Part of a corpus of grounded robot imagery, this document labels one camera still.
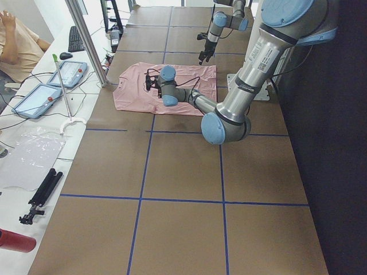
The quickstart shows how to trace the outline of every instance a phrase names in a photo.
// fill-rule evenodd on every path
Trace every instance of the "pink fabric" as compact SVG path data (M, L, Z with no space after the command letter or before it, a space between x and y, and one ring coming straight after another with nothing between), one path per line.
M131 65L120 75L118 88L114 91L114 101L117 110L150 112L156 114L176 114L202 116L202 113L188 103L179 102L174 107L166 107L162 99L158 98L158 90L151 88L147 92L145 86L145 73L148 69L159 70L166 65L153 65L136 63ZM176 70L177 84L184 83L194 77L200 76L200 81L195 86L206 97L217 101L216 66L183 66L171 65ZM158 75L150 70L149 75ZM181 86L192 88L197 79Z

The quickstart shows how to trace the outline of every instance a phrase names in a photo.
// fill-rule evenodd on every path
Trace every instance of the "blue tape grid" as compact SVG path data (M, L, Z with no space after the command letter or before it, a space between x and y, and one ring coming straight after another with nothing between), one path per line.
M149 53L163 53L163 61L164 64L166 53L194 53L196 52L168 52L167 51L167 43L168 43L168 36L171 27L171 18L172 18L172 11L173 8L171 7L170 12L170 25L168 26L160 26L160 27L168 27L167 37L165 42L165 50L164 52L155 52L155 51L137 51L137 50L118 50L118 52L149 52ZM200 28L201 26L180 26L181 28ZM216 53L216 54L236 54L236 55L244 55L244 53ZM220 151L220 171L221 171L221 188L222 188L222 201L209 201L209 200L192 200L192 199L164 199L164 198L144 198L144 186L145 186L145 179L146 179L146 172L149 163L149 155L151 149L151 141L153 138L154 133L184 133L184 134L201 134L201 132L184 132L184 131L155 131L154 130L154 123L155 123L155 115L153 115L151 130L146 131L150 133L149 138L149 145L147 150L144 174L142 179L142 187L140 190L140 196L138 197L115 197L115 196L100 196L100 195L77 195L77 194L60 194L61 197L74 197L74 198L93 198L93 199L120 199L120 200L133 200L138 201L138 210L136 212L136 219L135 219L135 226L134 226L134 233L132 237L131 249L130 249L130 257L128 262L127 268L127 275L130 275L131 265L132 265L132 258L134 255L134 247L135 247L135 240L136 240L136 233L138 231L138 224L139 224L139 216L141 210L141 204L143 201L156 201L156 202L186 202L186 203L214 203L214 204L222 204L223 210L223 225L224 225L224 247L225 247L225 266L226 266L226 274L230 275L229 272L229 253L228 253L228 235L227 235L227 217L226 217L226 205L258 205L258 206L291 206L291 207L308 207L308 204L304 203L267 203L267 202L232 202L225 200L225 186L224 186L224 173L223 173L223 157L222 157L222 146L219 146ZM120 131L126 132L126 129L100 129L100 128L87 128L88 131ZM274 137L288 137L288 135L277 135L277 134L262 134L262 133L251 133L252 136L274 136Z

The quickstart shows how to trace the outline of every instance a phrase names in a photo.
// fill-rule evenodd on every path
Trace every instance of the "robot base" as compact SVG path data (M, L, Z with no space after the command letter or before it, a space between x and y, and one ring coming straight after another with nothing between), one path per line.
M230 73L227 75L227 85L228 85L228 91L231 89L230 88L230 81L234 78L236 74L235 73ZM255 96L255 98L253 100L257 100L257 101L269 101L270 97L269 97L269 93L266 90L267 87L267 83L265 82L260 90L260 92Z

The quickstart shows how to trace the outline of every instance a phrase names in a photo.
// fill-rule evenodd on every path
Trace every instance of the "blue joint cap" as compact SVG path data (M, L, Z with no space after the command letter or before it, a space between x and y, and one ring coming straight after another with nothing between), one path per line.
M210 144L223 144L225 140L223 123L215 113L207 113L202 118L201 132Z
M174 96L164 95L162 96L162 99L163 99L163 104L166 107L172 107L178 104L178 99L176 99Z
M265 25L280 28L301 18L315 0L265 0L261 7L261 17Z
M326 43L333 40L337 34L337 27L324 33L318 33L314 36L307 36L298 40L296 46L309 46Z
M218 27L224 27L227 22L227 16L222 11L217 11L214 15L213 23Z
M160 75L165 81L171 81L176 76L176 70L172 66L165 66L161 70Z
M239 31L244 32L247 29L248 26L248 20L247 18L244 18L239 26Z

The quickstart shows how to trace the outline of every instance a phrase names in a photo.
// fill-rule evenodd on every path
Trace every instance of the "tablet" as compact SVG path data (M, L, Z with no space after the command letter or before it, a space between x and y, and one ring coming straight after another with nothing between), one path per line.
M61 88L38 84L14 108L13 113L36 119L50 108L61 95Z
M63 84L65 88L73 88L79 83L84 73L87 71L87 63L79 61L63 61L60 64L60 72L63 78ZM61 87L60 79L58 78L57 71L53 73L47 85Z

